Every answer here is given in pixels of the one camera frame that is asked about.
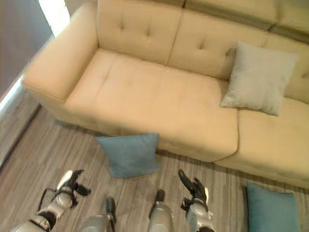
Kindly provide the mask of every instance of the pillow on floor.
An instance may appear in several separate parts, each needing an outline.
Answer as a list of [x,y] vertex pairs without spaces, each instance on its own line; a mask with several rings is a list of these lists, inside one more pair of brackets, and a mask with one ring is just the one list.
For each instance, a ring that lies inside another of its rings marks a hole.
[[279,193],[247,185],[249,232],[298,232],[297,205],[293,193]]
[[111,175],[132,177],[159,171],[155,150],[159,134],[98,137],[111,162]]

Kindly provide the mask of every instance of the wooden floor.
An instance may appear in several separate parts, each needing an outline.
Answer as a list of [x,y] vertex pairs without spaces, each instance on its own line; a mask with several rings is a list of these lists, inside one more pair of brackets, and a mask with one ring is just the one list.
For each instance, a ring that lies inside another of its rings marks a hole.
[[78,231],[82,220],[99,213],[103,199],[110,195],[116,201],[117,231],[145,232],[155,193],[162,188],[175,216],[175,231],[188,232],[185,213],[179,206],[189,193],[178,179],[179,168],[191,178],[198,177],[209,188],[209,206],[217,232],[248,231],[244,187],[247,181],[268,189],[294,192],[302,231],[309,231],[308,190],[166,151],[158,151],[161,171],[134,178],[113,178],[95,136],[78,127],[55,124],[53,117],[40,109],[0,173],[0,231],[9,231],[35,214],[43,190],[54,188],[65,171],[85,169],[80,181],[92,193],[79,198],[77,207],[64,215],[55,231]]

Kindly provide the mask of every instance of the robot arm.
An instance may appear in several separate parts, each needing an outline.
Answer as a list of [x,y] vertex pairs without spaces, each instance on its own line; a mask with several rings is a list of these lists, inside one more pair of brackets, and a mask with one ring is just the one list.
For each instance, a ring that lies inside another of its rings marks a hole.
[[77,205],[74,191],[82,196],[91,193],[90,189],[77,183],[78,176],[83,170],[67,171],[61,178],[55,197],[52,202],[43,210],[40,210],[29,221],[18,226],[15,232],[49,232],[53,229],[56,222],[61,218],[64,212]]
[[186,218],[192,232],[215,232],[212,222],[212,213],[208,210],[208,189],[199,179],[194,178],[192,182],[183,172],[178,175],[184,186],[189,190],[192,199],[184,198],[181,208],[186,212]]

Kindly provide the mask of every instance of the backrest cushion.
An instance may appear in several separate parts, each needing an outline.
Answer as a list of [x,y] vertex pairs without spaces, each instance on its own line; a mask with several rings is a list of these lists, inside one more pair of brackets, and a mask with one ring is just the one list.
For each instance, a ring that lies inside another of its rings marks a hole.
[[309,45],[270,33],[265,48],[298,53],[297,65],[284,96],[309,104]]
[[166,64],[181,11],[180,7],[154,1],[99,0],[99,46]]
[[184,6],[184,0],[154,0],[154,1],[159,1],[167,4],[173,4],[176,6],[183,7]]
[[228,80],[236,42],[263,46],[266,35],[258,29],[185,10],[168,65]]

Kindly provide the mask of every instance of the cable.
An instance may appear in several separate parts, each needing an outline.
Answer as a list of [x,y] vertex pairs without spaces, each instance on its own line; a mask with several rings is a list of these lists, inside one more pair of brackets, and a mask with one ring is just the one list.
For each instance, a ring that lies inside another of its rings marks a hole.
[[41,210],[41,206],[42,206],[42,203],[43,203],[43,199],[45,197],[45,194],[47,191],[52,191],[52,192],[57,192],[55,189],[52,189],[52,188],[46,188],[41,196],[41,199],[40,199],[40,203],[39,203],[39,207],[38,207],[38,212]]

